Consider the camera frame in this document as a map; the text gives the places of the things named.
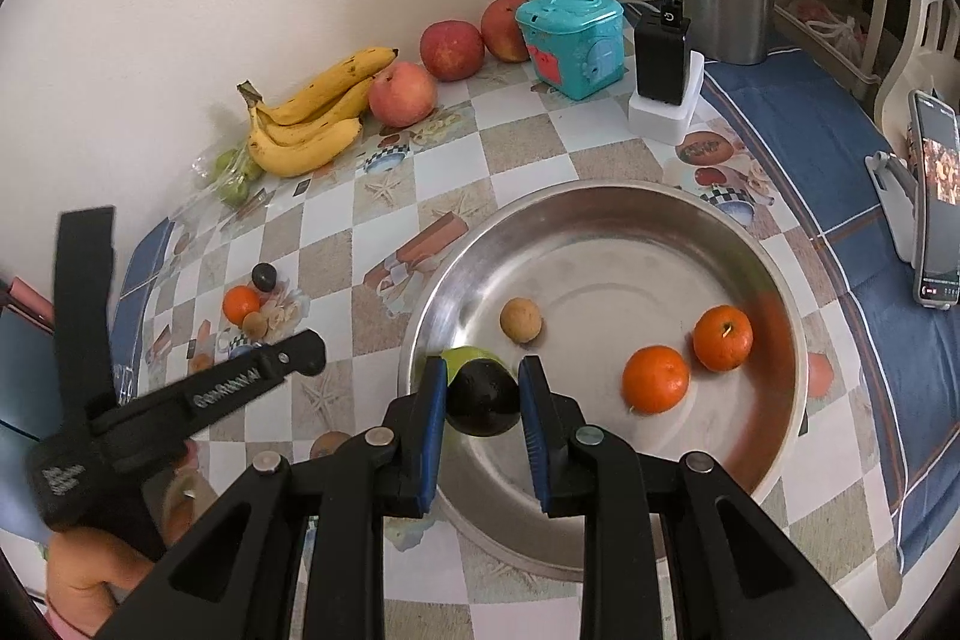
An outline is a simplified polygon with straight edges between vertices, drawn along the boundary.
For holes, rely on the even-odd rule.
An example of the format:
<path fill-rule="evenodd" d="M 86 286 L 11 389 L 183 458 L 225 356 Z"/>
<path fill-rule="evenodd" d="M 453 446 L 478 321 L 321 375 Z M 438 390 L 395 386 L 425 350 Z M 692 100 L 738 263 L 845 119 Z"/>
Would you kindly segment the person's left hand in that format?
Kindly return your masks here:
<path fill-rule="evenodd" d="M 46 620 L 59 638 L 93 638 L 117 608 L 110 588 L 130 591 L 153 562 L 94 528 L 53 533 L 47 548 Z"/>

